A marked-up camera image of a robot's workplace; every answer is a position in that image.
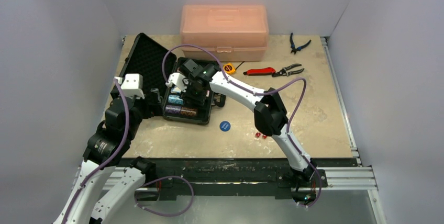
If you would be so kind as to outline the brown black chip stack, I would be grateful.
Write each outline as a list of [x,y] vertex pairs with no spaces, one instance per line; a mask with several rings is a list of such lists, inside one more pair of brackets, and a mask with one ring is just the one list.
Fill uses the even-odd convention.
[[198,113],[197,108],[190,108],[190,107],[181,107],[180,114],[186,117],[196,117]]

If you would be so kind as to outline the black table front rail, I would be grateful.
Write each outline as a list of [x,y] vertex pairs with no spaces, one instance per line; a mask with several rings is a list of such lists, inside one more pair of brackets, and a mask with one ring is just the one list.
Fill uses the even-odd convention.
[[[133,159],[123,158],[117,171],[124,171]],[[357,167],[352,158],[315,158],[320,177],[310,181],[293,174],[286,158],[151,158],[157,179],[149,180],[142,193],[153,192],[159,200],[177,196],[261,196],[310,203],[314,186],[328,187],[330,167]]]

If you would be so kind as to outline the yellow tape measure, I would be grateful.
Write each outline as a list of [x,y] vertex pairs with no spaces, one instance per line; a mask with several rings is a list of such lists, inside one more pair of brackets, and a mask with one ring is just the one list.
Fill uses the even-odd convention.
[[239,63],[238,65],[234,66],[232,63],[226,63],[223,65],[223,70],[225,71],[225,73],[232,75],[234,73],[237,72],[237,70],[239,69],[239,67],[241,67],[244,64],[244,61]]

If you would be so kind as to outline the blue small blind button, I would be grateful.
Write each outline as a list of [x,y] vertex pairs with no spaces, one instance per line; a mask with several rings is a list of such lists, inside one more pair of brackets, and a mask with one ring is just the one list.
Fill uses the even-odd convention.
[[228,121],[222,121],[219,124],[219,128],[220,128],[221,131],[227,132],[227,131],[229,131],[231,129],[231,123],[228,122]]

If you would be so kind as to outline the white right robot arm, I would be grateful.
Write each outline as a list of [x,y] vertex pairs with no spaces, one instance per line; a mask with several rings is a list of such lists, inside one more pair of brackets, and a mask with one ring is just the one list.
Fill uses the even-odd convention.
[[199,103],[210,90],[244,105],[253,113],[255,128],[271,137],[285,154],[297,184],[306,186],[314,180],[316,164],[303,149],[291,129],[292,117],[279,95],[278,89],[267,91],[250,86],[228,75],[219,64],[200,66],[187,59],[176,72],[166,78],[168,87],[178,87],[187,102]]

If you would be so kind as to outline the purple chip stack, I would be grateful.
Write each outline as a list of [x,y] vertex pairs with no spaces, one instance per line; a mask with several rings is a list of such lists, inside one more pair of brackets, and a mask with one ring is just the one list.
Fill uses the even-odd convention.
[[165,106],[165,113],[179,115],[181,113],[181,109],[182,109],[181,106],[166,105]]

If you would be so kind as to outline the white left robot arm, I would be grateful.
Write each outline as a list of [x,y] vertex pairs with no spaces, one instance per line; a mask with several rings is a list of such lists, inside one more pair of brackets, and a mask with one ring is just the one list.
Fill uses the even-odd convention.
[[128,91],[124,94],[124,97],[112,94],[105,119],[87,142],[78,179],[56,223],[109,223],[137,187],[155,183],[156,164],[139,156],[124,169],[117,183],[102,193],[123,154],[129,150],[142,120],[153,117],[151,107],[158,109],[160,105],[159,101],[153,102],[152,95],[140,97]]

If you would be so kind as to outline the pink plastic toolbox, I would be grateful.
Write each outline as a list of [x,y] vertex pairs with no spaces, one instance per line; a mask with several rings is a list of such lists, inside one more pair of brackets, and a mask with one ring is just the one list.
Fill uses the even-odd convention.
[[268,49],[269,26],[263,5],[185,5],[180,27],[187,58],[221,62],[261,61]]

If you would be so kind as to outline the light blue chip stack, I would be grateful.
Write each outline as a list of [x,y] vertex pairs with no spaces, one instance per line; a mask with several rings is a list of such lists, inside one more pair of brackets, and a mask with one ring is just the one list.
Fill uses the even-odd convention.
[[168,96],[168,103],[169,104],[175,104],[175,105],[184,105],[184,100],[179,95],[169,95]]

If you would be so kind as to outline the black poker set case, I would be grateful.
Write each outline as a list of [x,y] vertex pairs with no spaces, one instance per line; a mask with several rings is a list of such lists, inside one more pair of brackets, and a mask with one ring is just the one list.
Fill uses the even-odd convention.
[[125,64],[119,73],[119,77],[125,74],[138,73],[143,77],[142,90],[146,95],[150,89],[158,88],[163,97],[163,118],[170,121],[188,122],[197,125],[207,125],[210,121],[213,107],[224,107],[226,96],[212,91],[207,92],[207,100],[204,106],[176,105],[181,107],[197,108],[196,117],[186,117],[181,114],[166,114],[166,105],[175,105],[168,103],[169,95],[181,96],[180,90],[176,87],[169,88],[165,85],[162,75],[161,64],[167,48],[147,36],[145,33],[139,33],[129,50],[128,57],[125,58]]

